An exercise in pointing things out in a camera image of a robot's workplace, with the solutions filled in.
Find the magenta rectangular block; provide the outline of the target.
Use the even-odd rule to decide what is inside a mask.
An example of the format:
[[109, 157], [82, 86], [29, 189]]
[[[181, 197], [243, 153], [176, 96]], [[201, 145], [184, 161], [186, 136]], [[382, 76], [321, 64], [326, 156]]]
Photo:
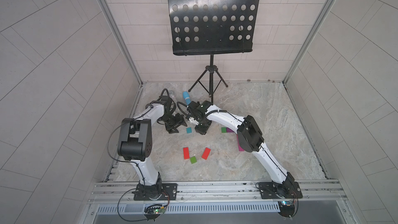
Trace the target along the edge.
[[245, 150], [240, 146], [240, 142], [239, 142], [239, 137], [238, 137], [238, 135], [236, 135], [236, 138], [237, 138], [238, 151], [239, 151], [239, 152], [245, 151]]

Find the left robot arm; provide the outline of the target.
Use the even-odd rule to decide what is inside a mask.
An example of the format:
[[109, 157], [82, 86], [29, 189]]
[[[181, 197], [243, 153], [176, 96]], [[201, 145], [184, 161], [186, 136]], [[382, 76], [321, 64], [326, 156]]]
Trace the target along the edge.
[[117, 153], [125, 162], [135, 165], [140, 181], [136, 200], [157, 200], [162, 193], [162, 179], [155, 169], [150, 154], [152, 151], [152, 126], [161, 121], [169, 134], [178, 133], [177, 128], [187, 126], [182, 114], [175, 113], [176, 103], [165, 88], [155, 101], [133, 118], [125, 118], [120, 126]]

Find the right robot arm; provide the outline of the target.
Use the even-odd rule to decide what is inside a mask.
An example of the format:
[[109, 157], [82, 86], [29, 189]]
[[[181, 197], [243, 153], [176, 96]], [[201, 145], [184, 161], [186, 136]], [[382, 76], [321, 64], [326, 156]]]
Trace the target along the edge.
[[274, 192], [280, 198], [297, 197], [294, 192], [297, 189], [294, 177], [267, 148], [262, 131], [253, 116], [242, 117], [231, 114], [209, 101], [203, 103], [190, 102], [189, 105], [177, 102], [176, 105], [178, 108], [181, 106], [187, 108], [187, 112], [182, 111], [182, 113], [187, 116], [191, 123], [195, 124], [195, 131], [201, 135], [207, 133], [213, 122], [236, 133], [240, 147], [253, 154], [271, 177], [271, 185], [266, 190]]

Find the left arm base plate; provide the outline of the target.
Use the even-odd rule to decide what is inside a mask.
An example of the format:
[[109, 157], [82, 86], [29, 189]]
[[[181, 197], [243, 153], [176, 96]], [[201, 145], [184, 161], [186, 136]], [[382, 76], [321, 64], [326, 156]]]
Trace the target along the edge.
[[133, 191], [134, 201], [162, 201], [162, 200], [176, 200], [178, 184], [155, 184], [151, 186], [144, 186], [138, 184]]

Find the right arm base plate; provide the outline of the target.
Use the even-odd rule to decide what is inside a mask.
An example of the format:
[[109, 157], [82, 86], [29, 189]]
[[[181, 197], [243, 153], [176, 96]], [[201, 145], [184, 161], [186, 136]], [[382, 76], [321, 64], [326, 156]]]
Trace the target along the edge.
[[275, 182], [259, 182], [256, 188], [262, 199], [301, 199], [303, 194], [297, 182], [278, 184]]

